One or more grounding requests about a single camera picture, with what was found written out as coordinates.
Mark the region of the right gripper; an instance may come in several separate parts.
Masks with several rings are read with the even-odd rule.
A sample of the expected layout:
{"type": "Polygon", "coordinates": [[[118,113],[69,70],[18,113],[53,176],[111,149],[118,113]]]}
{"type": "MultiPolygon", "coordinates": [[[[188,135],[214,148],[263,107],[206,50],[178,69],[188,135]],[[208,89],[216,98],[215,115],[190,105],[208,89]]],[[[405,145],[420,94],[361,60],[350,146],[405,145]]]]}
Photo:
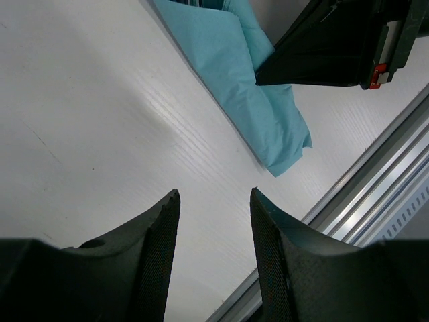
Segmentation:
{"type": "Polygon", "coordinates": [[[371,1],[310,1],[258,68],[257,84],[378,89],[391,82],[415,40],[428,36],[428,2],[373,4],[371,13],[371,1]]]}

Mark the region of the teal paper napkin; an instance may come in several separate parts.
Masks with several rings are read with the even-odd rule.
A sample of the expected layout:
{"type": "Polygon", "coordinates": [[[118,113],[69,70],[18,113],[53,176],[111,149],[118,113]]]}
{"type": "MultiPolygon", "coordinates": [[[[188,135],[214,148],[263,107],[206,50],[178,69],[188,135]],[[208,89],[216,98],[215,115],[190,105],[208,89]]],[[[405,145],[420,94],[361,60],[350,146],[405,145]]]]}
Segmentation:
{"type": "Polygon", "coordinates": [[[274,47],[248,1],[204,1],[201,7],[156,1],[161,18],[222,110],[274,176],[312,147],[289,84],[259,86],[255,71],[274,47]]]}

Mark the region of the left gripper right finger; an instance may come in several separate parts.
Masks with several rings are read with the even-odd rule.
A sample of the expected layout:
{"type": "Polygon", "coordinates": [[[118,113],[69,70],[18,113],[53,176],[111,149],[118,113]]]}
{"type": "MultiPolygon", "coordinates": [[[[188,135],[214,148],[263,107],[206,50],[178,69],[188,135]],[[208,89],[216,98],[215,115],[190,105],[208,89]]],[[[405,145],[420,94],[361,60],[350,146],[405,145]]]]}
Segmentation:
{"type": "Polygon", "coordinates": [[[250,195],[251,226],[267,321],[427,321],[428,242],[359,248],[320,233],[250,195]]]}

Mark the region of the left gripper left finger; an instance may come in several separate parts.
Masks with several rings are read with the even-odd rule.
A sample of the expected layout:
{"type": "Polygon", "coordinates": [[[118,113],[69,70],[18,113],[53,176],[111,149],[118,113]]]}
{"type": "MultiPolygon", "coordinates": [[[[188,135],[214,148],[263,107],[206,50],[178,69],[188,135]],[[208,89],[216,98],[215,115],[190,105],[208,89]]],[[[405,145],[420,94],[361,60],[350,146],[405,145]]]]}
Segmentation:
{"type": "Polygon", "coordinates": [[[1,240],[2,321],[163,321],[180,218],[170,191],[77,248],[1,240]]]}

